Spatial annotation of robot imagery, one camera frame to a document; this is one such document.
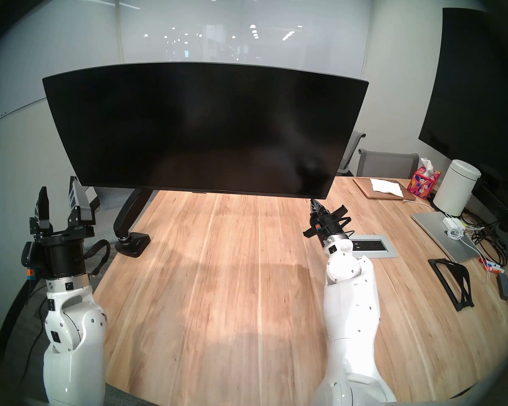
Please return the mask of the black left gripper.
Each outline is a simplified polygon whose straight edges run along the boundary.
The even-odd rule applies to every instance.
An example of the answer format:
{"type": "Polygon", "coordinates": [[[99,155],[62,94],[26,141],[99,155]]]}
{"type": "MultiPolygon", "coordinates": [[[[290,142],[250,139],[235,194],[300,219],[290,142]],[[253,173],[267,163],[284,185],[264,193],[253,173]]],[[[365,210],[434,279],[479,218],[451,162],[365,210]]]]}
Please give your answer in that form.
{"type": "Polygon", "coordinates": [[[95,215],[77,177],[70,177],[68,201],[68,228],[53,232],[47,188],[39,191],[34,216],[29,218],[33,241],[25,244],[21,255],[22,265],[34,270],[37,278],[60,279],[86,274],[83,243],[85,238],[94,236],[95,215]]]}

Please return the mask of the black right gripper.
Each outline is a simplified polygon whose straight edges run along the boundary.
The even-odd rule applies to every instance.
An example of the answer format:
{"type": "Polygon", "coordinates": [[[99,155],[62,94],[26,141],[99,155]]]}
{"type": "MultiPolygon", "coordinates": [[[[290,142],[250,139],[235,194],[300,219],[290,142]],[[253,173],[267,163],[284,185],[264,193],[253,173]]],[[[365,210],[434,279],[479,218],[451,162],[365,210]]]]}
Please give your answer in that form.
{"type": "Polygon", "coordinates": [[[351,217],[346,217],[348,210],[341,205],[333,212],[329,212],[315,199],[310,199],[310,227],[303,232],[304,237],[317,236],[319,240],[329,240],[331,236],[342,236],[349,239],[343,228],[351,222],[351,217]]]}

